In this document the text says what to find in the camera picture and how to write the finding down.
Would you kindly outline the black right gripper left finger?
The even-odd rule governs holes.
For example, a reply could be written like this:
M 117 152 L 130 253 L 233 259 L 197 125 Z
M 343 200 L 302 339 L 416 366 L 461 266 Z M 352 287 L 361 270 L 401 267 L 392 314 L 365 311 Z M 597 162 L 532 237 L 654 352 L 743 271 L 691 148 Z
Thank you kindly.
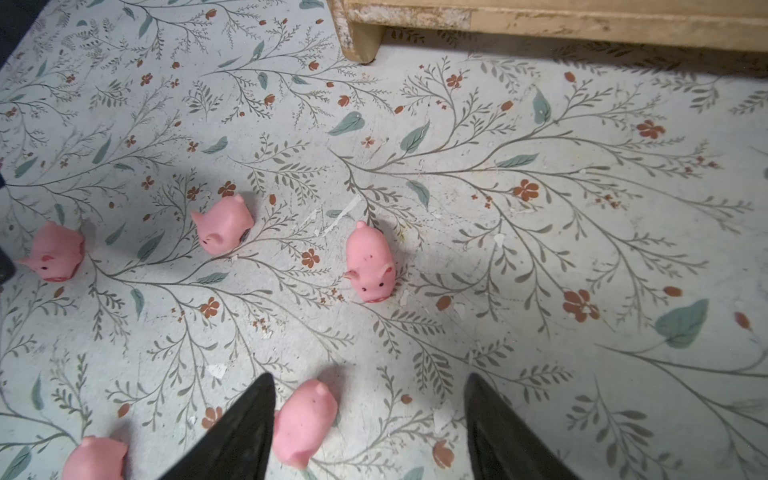
M 275 403 L 273 376 L 264 373 L 163 478 L 264 479 L 273 438 Z

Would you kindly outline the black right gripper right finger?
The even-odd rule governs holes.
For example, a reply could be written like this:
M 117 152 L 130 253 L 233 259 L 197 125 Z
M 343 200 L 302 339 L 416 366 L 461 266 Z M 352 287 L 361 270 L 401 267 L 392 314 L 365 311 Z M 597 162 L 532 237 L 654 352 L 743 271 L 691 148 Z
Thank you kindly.
M 468 453 L 477 480 L 575 479 L 479 374 L 464 387 Z

